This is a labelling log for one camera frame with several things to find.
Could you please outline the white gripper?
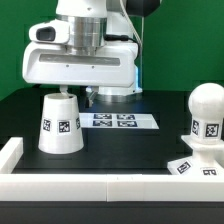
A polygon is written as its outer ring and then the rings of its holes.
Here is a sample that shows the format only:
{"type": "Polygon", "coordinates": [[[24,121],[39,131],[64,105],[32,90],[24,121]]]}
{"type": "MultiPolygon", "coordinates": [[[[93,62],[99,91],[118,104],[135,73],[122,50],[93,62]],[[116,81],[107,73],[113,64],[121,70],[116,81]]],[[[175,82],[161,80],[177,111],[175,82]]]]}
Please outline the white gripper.
{"type": "MultiPolygon", "coordinates": [[[[22,75],[26,82],[61,85],[65,98],[73,98],[67,85],[130,87],[135,80],[137,46],[106,44],[94,56],[69,55],[63,45],[31,42],[24,52],[22,75]]],[[[88,106],[99,92],[88,88],[88,106]]]]}

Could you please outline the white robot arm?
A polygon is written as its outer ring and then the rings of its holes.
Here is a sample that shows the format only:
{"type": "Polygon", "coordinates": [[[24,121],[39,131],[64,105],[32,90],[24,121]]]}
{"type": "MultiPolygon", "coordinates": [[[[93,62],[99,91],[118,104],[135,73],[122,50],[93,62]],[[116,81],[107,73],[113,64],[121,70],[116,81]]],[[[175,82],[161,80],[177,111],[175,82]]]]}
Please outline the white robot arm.
{"type": "Polygon", "coordinates": [[[126,102],[142,93],[136,60],[142,40],[130,18],[144,18],[162,0],[58,0],[56,18],[29,29],[22,65],[32,84],[84,86],[95,99],[126,102]]]}

